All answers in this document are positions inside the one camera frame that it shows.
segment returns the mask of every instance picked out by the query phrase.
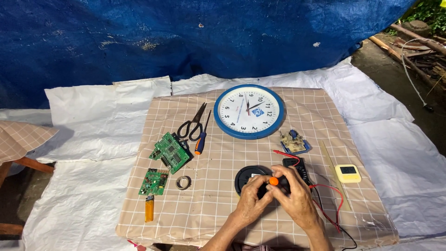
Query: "clock minute hand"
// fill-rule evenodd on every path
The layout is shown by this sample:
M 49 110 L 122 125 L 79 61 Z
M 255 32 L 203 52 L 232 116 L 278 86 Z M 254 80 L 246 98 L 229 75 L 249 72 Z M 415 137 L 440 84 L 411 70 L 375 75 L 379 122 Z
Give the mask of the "clock minute hand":
M 251 110 L 252 108 L 257 107 L 257 106 L 259 106 L 259 105 L 261 105 L 261 104 L 263 104 L 263 103 L 265 103 L 265 101 L 263 101 L 263 102 L 261 102 L 261 103 L 258 103 L 258 104 L 256 104 L 255 106 L 252 106 L 252 107 L 250 107 L 250 108 L 248 108 L 248 109 L 246 109 L 246 110 L 247 110 L 247 111 L 248 111 L 248 110 Z

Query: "wooden chair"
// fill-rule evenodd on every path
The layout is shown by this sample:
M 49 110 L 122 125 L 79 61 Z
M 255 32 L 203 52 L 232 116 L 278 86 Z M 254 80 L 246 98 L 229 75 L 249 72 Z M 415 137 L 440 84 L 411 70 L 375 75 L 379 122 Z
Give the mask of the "wooden chair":
M 14 161 L 4 162 L 0 166 L 0 187 L 3 184 L 6 175 L 8 175 L 9 169 L 11 168 L 13 162 L 42 172 L 47 172 L 47 173 L 54 172 L 54 167 L 50 167 L 48 165 L 42 164 L 34 159 L 30 159 L 27 157 L 23 157 L 21 159 L 17 159 Z M 22 231 L 23 231 L 22 225 L 0 223 L 0 234 L 21 235 Z

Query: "ground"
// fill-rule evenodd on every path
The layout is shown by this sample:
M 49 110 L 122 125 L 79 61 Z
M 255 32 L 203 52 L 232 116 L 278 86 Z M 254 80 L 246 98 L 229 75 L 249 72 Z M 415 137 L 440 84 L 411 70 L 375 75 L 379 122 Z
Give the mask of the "ground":
M 443 155 L 446 154 L 446 111 L 437 104 L 438 100 L 429 95 L 426 102 L 433 106 L 434 113 L 429 113 L 422 107 L 416 92 L 410 85 L 403 67 L 388 57 L 378 46 L 370 40 L 365 40 L 363 47 L 353 54 L 353 65 L 367 74 L 384 91 L 402 102 L 415 118 L 417 124 Z M 429 89 L 410 73 L 421 95 L 426 96 Z M 24 224 L 28 218 L 34 202 L 40 198 L 51 175 L 26 168 L 21 173 L 6 178 L 0 188 L 0 222 Z M 1 236 L 0 238 L 17 238 Z M 194 247 L 165 245 L 163 250 L 191 251 Z

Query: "checkered tablecloth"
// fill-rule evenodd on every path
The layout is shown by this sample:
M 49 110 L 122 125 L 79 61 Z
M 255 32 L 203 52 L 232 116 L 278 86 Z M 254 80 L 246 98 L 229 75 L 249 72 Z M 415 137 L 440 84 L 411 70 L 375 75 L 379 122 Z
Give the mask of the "checkered tablecloth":
M 318 141 L 323 140 L 334 165 L 355 164 L 362 176 L 360 183 L 344 184 L 352 211 L 340 212 L 341 225 L 360 246 L 375 247 L 399 241 L 345 122 L 331 98 L 322 89 L 272 88 L 285 104 L 285 120 L 281 131 L 295 129 L 311 145 L 305 159 L 310 179 L 315 184 L 336 185 L 333 174 L 321 153 Z M 203 102 L 208 102 L 207 114 L 224 90 L 200 94 L 154 98 L 138 150 L 135 167 L 128 180 L 128 190 L 116 233 L 144 246 L 170 243 L 203 246 L 223 225 L 239 201 L 234 189 L 234 177 L 245 166 L 271 167 L 281 164 L 283 156 L 271 151 L 282 150 L 278 132 L 259 140 L 242 140 L 225 134 L 209 120 L 205 150 L 170 175 L 162 196 L 155 196 L 154 221 L 144 222 L 145 197 L 138 195 L 148 168 L 166 168 L 161 161 L 149 159 L 154 144 L 167 133 L 191 120 Z M 189 176 L 192 185 L 185 191 L 175 187 L 180 176 Z M 323 208 L 335 219 L 339 195 L 329 188 L 319 189 Z M 337 233 L 326 221 L 330 240 L 336 248 L 352 246 L 344 233 Z M 241 231 L 236 239 L 250 245 L 308 247 L 307 236 L 277 201 L 273 201 L 255 223 Z
M 0 120 L 0 165 L 20 159 L 58 132 L 58 129 L 25 122 Z

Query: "clock logo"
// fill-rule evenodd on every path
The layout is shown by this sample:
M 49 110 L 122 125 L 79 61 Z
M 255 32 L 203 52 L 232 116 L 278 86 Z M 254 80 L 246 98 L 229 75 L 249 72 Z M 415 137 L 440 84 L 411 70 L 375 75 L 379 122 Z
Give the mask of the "clock logo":
M 259 117 L 260 115 L 264 114 L 264 112 L 263 112 L 260 108 L 255 108 L 254 110 L 252 110 L 252 113 L 253 113 L 256 117 Z

